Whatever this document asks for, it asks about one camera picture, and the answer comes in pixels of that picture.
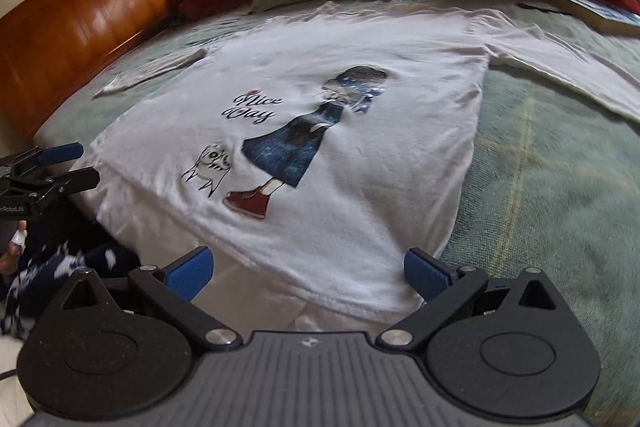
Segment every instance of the red sneaker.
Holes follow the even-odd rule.
[[[267,213],[269,197],[260,193],[260,189],[261,187],[257,187],[254,190],[246,190],[244,192],[228,192],[222,202],[231,210],[256,219],[264,219]]]

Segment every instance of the black cable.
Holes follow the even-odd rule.
[[[0,381],[4,380],[6,378],[11,378],[11,377],[15,377],[15,375],[17,375],[17,370],[16,369],[12,369],[10,371],[5,371],[4,373],[0,373]]]

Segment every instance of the headboard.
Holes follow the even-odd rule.
[[[162,27],[165,0],[26,0],[0,18],[0,106],[26,139]]]

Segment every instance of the cartoon cat face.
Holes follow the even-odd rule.
[[[202,151],[196,164],[196,171],[201,178],[211,180],[231,168],[229,155],[220,144],[209,145]]]

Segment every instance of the dark blue dress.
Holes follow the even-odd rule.
[[[340,121],[344,105],[325,102],[318,110],[297,116],[284,127],[242,143],[242,152],[258,168],[273,178],[297,187],[311,160],[320,149],[329,126]],[[326,126],[311,129],[317,124]]]

